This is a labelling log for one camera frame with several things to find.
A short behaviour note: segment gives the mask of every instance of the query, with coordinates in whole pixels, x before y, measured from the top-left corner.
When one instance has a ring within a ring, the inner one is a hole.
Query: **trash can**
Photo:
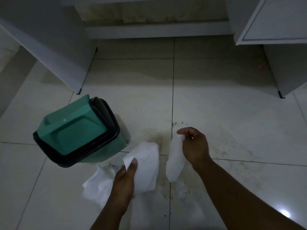
[[[61,167],[102,162],[128,145],[105,100],[87,94],[45,116],[33,138]]]

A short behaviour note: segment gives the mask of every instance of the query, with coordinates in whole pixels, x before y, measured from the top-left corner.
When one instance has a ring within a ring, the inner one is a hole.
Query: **finger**
[[[177,134],[196,137],[197,135],[200,135],[201,132],[198,131],[197,129],[193,128],[193,127],[185,127],[185,128],[179,129],[177,131]]]
[[[115,177],[121,178],[126,175],[126,167],[123,166],[115,175]]]
[[[133,158],[128,170],[127,170],[127,176],[130,178],[134,178],[136,169],[138,168],[138,161]]]

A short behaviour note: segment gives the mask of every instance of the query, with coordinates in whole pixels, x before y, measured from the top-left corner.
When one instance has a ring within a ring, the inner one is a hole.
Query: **fingernail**
[[[137,164],[138,164],[138,161],[137,161],[135,158],[133,158],[133,160],[132,160],[131,163],[134,164],[134,165],[137,165]]]

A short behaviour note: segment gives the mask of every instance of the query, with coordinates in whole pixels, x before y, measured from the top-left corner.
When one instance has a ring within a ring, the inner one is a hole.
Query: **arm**
[[[115,175],[110,197],[90,230],[117,230],[134,192],[134,175],[138,162],[134,158],[126,171],[123,166]]]
[[[186,135],[182,150],[201,177],[206,190],[227,229],[304,230],[251,193],[209,156],[204,134],[187,127],[177,131]]]

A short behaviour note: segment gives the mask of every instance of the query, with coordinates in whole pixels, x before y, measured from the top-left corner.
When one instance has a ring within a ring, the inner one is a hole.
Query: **folded tissue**
[[[128,168],[132,159],[138,161],[138,168],[134,175],[134,194],[155,190],[159,171],[159,146],[156,143],[140,143],[124,158]],[[97,172],[83,184],[82,197],[93,200],[103,208],[110,196],[115,174],[121,166],[97,165]]]
[[[166,162],[166,177],[169,182],[177,180],[187,161],[182,152],[184,139],[184,135],[175,134],[169,144],[169,159]]]

